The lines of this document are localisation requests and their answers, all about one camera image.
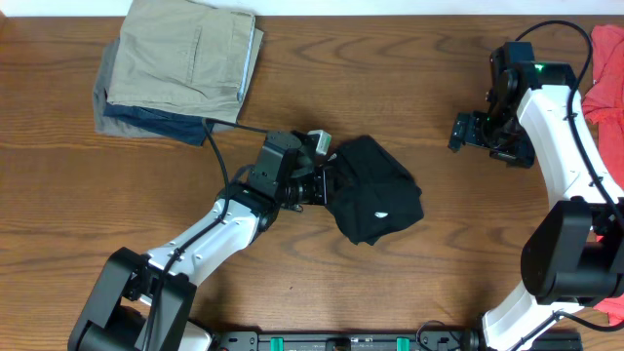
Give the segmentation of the black polo shirt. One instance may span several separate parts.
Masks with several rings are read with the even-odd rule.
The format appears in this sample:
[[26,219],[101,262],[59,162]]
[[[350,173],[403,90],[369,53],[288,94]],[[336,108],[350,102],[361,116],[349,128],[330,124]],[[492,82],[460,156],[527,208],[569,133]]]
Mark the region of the black polo shirt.
[[424,218],[422,190],[411,173],[371,136],[340,144],[327,162],[326,208],[354,245],[374,245]]

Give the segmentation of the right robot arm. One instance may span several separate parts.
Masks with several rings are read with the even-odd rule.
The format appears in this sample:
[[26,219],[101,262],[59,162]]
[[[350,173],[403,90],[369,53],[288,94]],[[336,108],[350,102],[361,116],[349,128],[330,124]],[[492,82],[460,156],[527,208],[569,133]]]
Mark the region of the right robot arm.
[[450,147],[538,164],[549,212],[521,254],[521,282],[480,322],[483,350],[528,350],[562,318],[623,294],[623,190],[582,116],[566,63],[493,61],[490,108],[458,115]]

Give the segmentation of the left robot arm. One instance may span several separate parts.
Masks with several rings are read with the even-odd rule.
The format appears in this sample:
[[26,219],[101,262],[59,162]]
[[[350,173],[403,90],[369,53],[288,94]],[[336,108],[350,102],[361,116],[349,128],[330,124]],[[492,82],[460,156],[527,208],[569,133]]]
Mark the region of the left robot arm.
[[330,143],[322,130],[267,132],[256,161],[225,178],[206,216],[147,253],[109,257],[68,348],[209,349],[211,335],[189,320],[197,289],[283,210],[324,207],[351,242],[369,245],[423,219],[414,177],[374,138]]

